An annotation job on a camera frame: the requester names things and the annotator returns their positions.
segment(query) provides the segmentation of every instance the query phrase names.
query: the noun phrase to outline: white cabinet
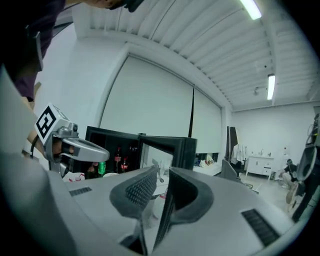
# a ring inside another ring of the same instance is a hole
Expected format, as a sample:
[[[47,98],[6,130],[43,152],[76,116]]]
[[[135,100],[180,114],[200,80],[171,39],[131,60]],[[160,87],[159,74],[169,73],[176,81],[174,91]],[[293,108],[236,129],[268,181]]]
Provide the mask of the white cabinet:
[[[261,155],[252,155],[248,159],[247,170],[245,176],[248,173],[259,174],[268,176],[270,179],[270,175],[272,172],[272,165],[274,159],[271,157],[261,156]]]

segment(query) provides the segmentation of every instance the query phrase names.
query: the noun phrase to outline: ceiling light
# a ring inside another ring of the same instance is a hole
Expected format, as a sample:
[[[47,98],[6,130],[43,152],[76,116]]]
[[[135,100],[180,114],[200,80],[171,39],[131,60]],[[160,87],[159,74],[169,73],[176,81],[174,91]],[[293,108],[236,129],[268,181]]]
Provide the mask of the ceiling light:
[[[272,100],[275,90],[276,76],[274,74],[268,75],[268,101]]]
[[[254,0],[240,0],[241,3],[246,8],[247,12],[249,13],[251,19],[256,20],[261,18],[261,12],[259,11],[259,8],[257,7]]]

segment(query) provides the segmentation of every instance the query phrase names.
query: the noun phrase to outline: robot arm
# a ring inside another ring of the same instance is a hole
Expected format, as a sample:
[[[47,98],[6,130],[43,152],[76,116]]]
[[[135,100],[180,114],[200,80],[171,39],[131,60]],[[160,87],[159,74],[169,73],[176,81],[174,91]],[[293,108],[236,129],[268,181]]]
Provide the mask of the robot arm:
[[[79,138],[78,125],[71,122],[65,114],[52,103],[49,103],[34,128],[43,144],[44,156],[50,162],[51,170],[64,177],[69,171],[69,161],[74,159],[84,162],[105,162],[109,159],[109,152],[90,141]],[[53,154],[54,137],[62,140],[62,152],[57,156]]]

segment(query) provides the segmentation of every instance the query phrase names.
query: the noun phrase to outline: black refrigerator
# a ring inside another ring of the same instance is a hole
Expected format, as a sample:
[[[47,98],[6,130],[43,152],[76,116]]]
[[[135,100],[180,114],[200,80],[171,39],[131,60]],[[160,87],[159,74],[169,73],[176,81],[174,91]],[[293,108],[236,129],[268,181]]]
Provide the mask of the black refrigerator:
[[[110,158],[105,166],[107,172],[114,170],[118,147],[121,148],[122,157],[129,158],[128,171],[159,164],[162,159],[170,161],[171,167],[192,170],[194,166],[197,146],[194,138],[130,134],[88,126],[85,139],[109,151]],[[87,172],[91,165],[91,162],[74,161],[72,172],[85,173],[86,179],[95,178],[94,174]]]

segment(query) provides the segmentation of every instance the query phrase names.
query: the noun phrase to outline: ceiling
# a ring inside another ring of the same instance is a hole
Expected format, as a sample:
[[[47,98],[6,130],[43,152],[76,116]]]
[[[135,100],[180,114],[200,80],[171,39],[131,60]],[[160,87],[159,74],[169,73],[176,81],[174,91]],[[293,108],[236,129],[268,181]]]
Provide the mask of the ceiling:
[[[234,111],[320,100],[320,62],[304,34],[273,1],[256,3],[257,20],[239,0],[145,0],[134,13],[88,8],[92,30],[125,32],[172,50],[205,74]],[[269,74],[276,75],[272,100]]]

